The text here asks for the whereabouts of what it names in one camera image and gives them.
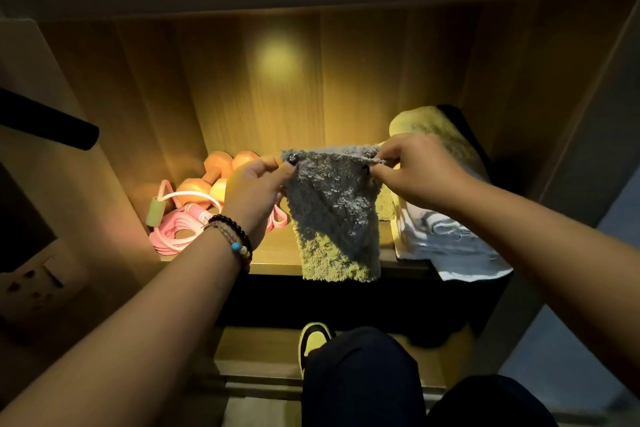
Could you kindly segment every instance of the shoe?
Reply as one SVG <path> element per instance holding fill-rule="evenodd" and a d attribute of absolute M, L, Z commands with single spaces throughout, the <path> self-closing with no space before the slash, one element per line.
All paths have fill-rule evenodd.
<path fill-rule="evenodd" d="M 305 368 L 309 353 L 317 350 L 322 345 L 330 341 L 332 338 L 329 328 L 323 323 L 308 323 L 300 333 L 300 342 L 298 342 L 298 366 L 300 366 L 300 375 L 305 377 Z"/>

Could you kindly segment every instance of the black pole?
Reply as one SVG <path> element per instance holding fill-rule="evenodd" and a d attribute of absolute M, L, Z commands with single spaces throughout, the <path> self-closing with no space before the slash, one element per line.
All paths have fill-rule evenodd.
<path fill-rule="evenodd" d="M 0 88 L 0 108 L 0 125 L 81 150 L 98 141 L 100 129 L 94 124 L 4 88 Z"/>

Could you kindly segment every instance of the fuzzy gray towel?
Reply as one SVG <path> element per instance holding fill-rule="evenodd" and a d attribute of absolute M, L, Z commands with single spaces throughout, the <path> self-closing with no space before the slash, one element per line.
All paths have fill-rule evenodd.
<path fill-rule="evenodd" d="M 298 172 L 285 186 L 298 247 L 302 277 L 370 282 L 380 277 L 378 184 L 364 166 L 378 146 L 316 151 L 282 151 L 299 157 Z"/>

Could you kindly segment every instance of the person's left hand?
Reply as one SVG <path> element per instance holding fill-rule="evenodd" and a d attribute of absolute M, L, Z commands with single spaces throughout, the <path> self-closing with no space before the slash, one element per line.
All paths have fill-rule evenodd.
<path fill-rule="evenodd" d="M 242 165 L 229 177 L 222 214 L 240 225 L 254 250 L 264 238 L 274 205 L 282 199 L 280 187 L 296 169 L 297 165 L 266 156 Z"/>

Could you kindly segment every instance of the black beaded bracelet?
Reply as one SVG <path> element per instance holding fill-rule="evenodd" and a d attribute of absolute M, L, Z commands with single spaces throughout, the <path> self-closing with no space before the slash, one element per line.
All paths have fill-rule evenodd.
<path fill-rule="evenodd" d="M 246 248 L 246 254 L 240 253 L 240 249 L 241 249 L 240 246 L 237 246 L 236 248 L 238 248 L 238 250 L 236 250 L 234 248 L 235 244 L 232 244 L 231 248 L 232 248 L 232 250 L 234 250 L 234 252 L 239 252 L 241 257 L 245 261 L 250 263 L 252 258 L 253 258 L 253 247 L 251 246 L 251 242 L 249 241 L 249 237 L 246 235 L 246 233 L 244 233 L 244 230 L 242 228 L 240 228 L 240 225 L 238 225 L 234 220 L 232 220 L 231 218 L 229 218 L 228 216 L 225 216 L 223 214 L 214 214 L 209 219 L 209 224 L 211 225 L 212 223 L 215 223 L 216 221 L 220 221 L 220 222 L 224 223 L 225 225 L 227 225 L 229 228 L 231 228 L 234 231 L 234 233 L 240 239 L 242 247 Z"/>

